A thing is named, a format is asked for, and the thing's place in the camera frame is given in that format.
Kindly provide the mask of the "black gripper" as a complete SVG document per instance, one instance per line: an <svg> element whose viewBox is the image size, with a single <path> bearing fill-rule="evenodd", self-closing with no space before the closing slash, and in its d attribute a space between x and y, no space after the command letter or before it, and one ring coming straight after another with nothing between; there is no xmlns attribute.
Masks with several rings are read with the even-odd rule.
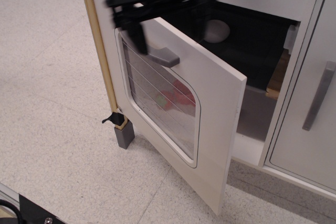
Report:
<svg viewBox="0 0 336 224"><path fill-rule="evenodd" d="M106 0L113 11L116 27L127 30L139 53L147 55L148 48L141 22L164 15L187 11L190 15L192 38L200 42L205 37L206 24L216 0Z"/></svg>

